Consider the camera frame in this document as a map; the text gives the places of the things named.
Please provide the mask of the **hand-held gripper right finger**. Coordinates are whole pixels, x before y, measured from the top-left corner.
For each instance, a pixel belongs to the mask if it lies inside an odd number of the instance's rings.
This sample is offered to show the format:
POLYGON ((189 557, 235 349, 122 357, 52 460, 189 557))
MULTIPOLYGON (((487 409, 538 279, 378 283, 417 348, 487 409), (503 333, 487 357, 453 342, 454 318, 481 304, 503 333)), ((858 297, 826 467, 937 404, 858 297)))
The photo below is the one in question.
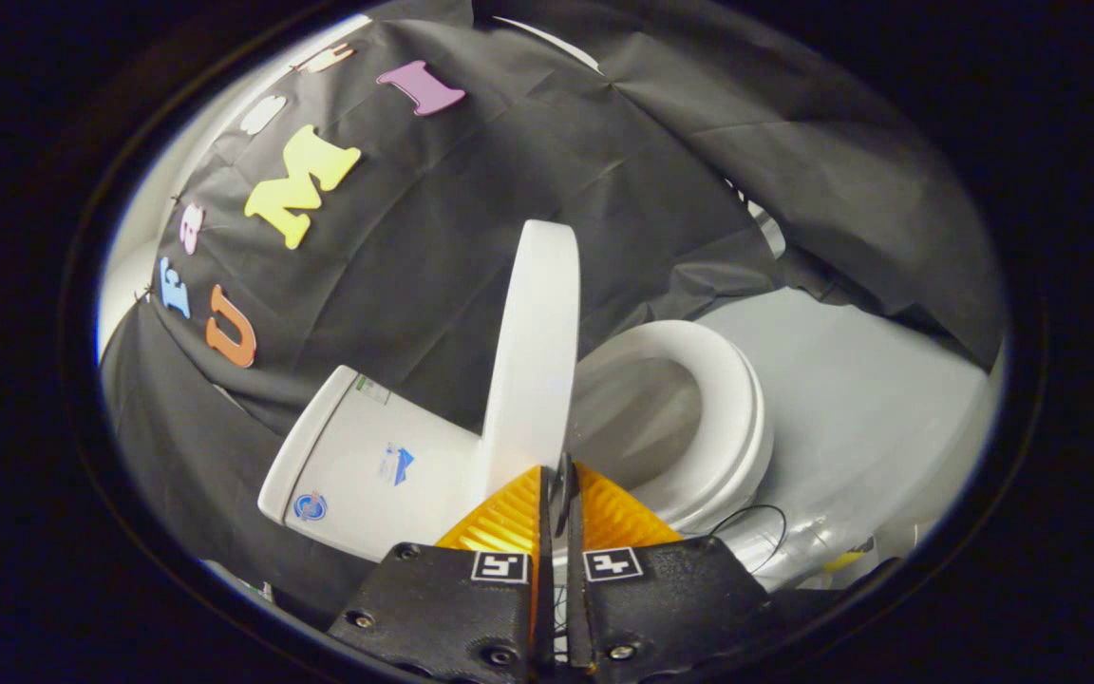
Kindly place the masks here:
POLYGON ((565 459, 566 666, 590 679, 678 679, 754 654, 784 621, 724 541, 680 538, 585 466, 565 459))

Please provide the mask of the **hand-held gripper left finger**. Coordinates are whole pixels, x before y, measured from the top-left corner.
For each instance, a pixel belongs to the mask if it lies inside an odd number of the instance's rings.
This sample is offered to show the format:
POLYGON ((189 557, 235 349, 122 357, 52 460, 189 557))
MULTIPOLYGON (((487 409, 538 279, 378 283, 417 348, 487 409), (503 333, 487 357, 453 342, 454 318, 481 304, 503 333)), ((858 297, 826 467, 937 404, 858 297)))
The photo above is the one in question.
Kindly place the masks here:
POLYGON ((396 542, 330 636, 424 679, 543 679, 552 671, 550 478, 531 467, 434 544, 396 542))

